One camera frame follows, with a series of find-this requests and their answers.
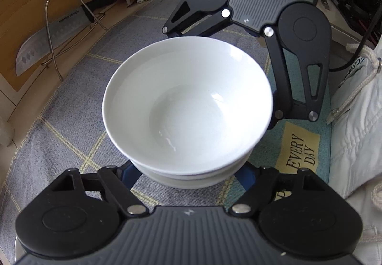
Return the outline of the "grey checked table mat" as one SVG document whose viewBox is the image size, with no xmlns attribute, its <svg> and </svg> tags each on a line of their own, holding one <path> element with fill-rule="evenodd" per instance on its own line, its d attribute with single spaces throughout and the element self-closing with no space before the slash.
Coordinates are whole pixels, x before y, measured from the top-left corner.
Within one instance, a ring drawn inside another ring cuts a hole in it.
<svg viewBox="0 0 382 265">
<path fill-rule="evenodd" d="M 106 165 L 121 166 L 127 158 L 109 139 L 102 120 L 102 99 L 116 69 L 130 55 L 165 39 L 161 28 L 180 0 L 152 0 L 134 15 L 110 29 L 74 66 L 64 82 L 48 100 L 34 120 L 25 139 L 10 162 L 5 186 L 1 191 L 1 250 L 10 264 L 16 262 L 15 221 L 28 205 L 64 170 L 74 167 L 81 173 L 95 173 Z M 233 44 L 255 58 L 268 75 L 272 89 L 273 71 L 267 50 L 257 38 L 231 25 L 213 38 Z M 315 172 L 327 183 L 331 126 L 329 91 L 326 88 L 323 108 L 317 122 L 281 121 L 264 135 L 249 161 L 255 166 L 276 166 L 282 140 L 291 131 L 307 130 L 308 144 L 318 148 Z M 245 190 L 232 176 L 224 182 L 202 189 L 176 189 L 159 184 L 142 175 L 132 188 L 150 209 L 160 206 L 230 207 Z"/>
</svg>

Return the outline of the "white jacket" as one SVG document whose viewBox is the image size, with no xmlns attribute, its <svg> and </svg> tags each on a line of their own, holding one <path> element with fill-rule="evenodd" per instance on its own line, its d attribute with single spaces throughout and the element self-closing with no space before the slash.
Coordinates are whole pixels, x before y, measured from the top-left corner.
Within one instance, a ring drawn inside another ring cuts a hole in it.
<svg viewBox="0 0 382 265">
<path fill-rule="evenodd" d="M 381 264 L 381 45 L 363 47 L 331 98 L 329 186 L 363 221 L 354 251 Z"/>
</svg>

